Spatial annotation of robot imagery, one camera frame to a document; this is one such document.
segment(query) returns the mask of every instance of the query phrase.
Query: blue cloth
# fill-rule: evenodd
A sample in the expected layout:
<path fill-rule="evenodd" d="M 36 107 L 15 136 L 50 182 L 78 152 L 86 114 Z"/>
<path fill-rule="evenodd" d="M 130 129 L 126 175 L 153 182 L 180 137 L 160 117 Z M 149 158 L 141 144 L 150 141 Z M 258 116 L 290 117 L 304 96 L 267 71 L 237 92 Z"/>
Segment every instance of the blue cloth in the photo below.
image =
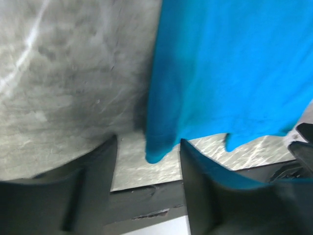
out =
<path fill-rule="evenodd" d="M 313 0 L 164 0 L 146 160 L 181 138 L 284 136 L 313 98 Z"/>

